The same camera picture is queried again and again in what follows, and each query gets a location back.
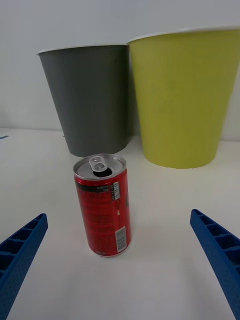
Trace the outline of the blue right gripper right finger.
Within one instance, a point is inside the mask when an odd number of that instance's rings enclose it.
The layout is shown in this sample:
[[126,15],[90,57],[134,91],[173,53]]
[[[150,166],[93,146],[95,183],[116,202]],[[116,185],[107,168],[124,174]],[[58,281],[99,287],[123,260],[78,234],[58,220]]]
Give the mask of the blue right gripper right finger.
[[240,319],[240,239],[197,209],[191,211],[190,225],[235,319]]

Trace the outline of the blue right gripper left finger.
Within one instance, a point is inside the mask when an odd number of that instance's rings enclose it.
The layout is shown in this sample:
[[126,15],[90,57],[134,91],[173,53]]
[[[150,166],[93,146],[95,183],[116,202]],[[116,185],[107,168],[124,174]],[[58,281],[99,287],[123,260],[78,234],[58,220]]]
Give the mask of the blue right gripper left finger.
[[45,213],[0,244],[0,319],[7,319],[48,229]]

